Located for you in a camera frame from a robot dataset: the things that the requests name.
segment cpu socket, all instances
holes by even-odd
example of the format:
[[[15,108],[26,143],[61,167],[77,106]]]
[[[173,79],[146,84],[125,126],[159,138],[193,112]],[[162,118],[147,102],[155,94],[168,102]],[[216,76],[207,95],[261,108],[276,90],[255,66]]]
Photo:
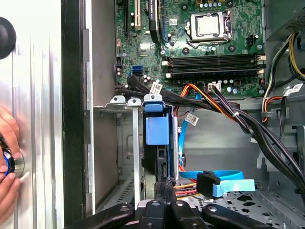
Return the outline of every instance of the cpu socket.
[[[232,39],[231,13],[195,13],[185,26],[192,43],[222,43]]]

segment side panel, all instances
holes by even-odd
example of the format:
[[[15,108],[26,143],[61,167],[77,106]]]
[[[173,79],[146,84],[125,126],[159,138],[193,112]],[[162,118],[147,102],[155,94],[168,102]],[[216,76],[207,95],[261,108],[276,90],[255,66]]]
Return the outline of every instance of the side panel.
[[[11,0],[0,7],[0,16],[17,34],[15,50],[0,61],[0,105],[20,126],[20,148],[30,173],[14,216],[1,228],[64,226],[60,12],[59,0]]]

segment green circuit board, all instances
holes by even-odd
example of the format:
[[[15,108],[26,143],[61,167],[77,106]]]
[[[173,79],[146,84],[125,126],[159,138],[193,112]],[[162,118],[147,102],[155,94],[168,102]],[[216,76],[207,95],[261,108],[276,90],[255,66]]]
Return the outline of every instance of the green circuit board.
[[[151,35],[149,34],[149,18],[145,8],[147,7],[147,0],[141,0],[141,30],[131,29],[129,38],[124,32],[125,26],[125,10],[124,5],[116,6],[116,37],[117,57],[122,58],[122,73],[117,76],[117,84],[125,85],[127,77],[132,73],[132,66],[143,66],[143,75],[149,76],[150,80],[144,84],[150,88],[153,81],[158,81],[172,92],[180,94],[185,83],[203,82],[205,87],[208,83],[217,82],[221,83],[221,91],[227,96],[242,96],[242,97],[257,97],[262,96],[262,88],[259,81],[262,76],[243,76],[236,79],[227,78],[228,82],[224,83],[221,78],[204,78],[204,79],[190,79],[190,80],[173,80],[167,79],[162,72],[162,57],[199,57],[205,55],[232,55],[232,54],[252,54],[264,53],[264,39],[262,28],[262,2],[261,0],[233,0],[233,7],[228,7],[227,0],[212,0],[217,3],[217,7],[200,7],[196,4],[197,0],[160,0],[163,6],[160,8],[160,20],[162,26],[162,33],[165,35],[161,44],[152,42]],[[129,0],[129,12],[134,12],[134,0]],[[182,6],[187,5],[187,9],[182,10]],[[192,14],[202,12],[220,12],[229,10],[231,13],[231,26],[232,26],[232,39],[226,43],[205,43],[198,47],[192,47],[186,41],[189,40],[185,31],[185,26],[190,20]],[[167,34],[171,34],[171,40],[167,40]],[[258,35],[254,45],[248,47],[247,37],[249,35]],[[234,45],[235,51],[229,50],[229,46]],[[215,47],[213,53],[208,53],[207,50]],[[183,49],[188,48],[189,53],[185,55]],[[230,83],[229,79],[239,80],[240,83]],[[227,88],[236,88],[238,93],[233,94],[228,92]]]

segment black cable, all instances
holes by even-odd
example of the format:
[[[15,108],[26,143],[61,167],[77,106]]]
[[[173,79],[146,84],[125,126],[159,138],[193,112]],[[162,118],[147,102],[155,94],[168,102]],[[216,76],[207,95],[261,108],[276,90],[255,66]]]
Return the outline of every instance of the black cable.
[[[286,123],[286,103],[287,103],[287,96],[284,96],[281,101],[281,110],[280,110],[280,136],[279,140],[281,140],[284,130],[285,130],[285,123]]]

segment cable label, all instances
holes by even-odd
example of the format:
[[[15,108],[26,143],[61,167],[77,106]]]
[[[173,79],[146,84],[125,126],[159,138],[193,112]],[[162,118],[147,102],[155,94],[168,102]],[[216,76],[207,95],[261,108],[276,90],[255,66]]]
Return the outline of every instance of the cable label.
[[[157,82],[153,82],[149,94],[160,94],[160,91],[161,91],[162,87],[163,87],[162,84],[159,84]]]
[[[196,126],[197,122],[198,122],[198,117],[196,117],[195,115],[191,114],[191,113],[188,113],[185,120],[192,124],[193,126]]]
[[[299,92],[299,91],[301,90],[302,86],[303,86],[302,83],[299,83],[299,84],[295,85],[293,88],[288,89],[288,90],[285,92],[284,96],[288,96],[288,95],[290,95],[291,93]]]

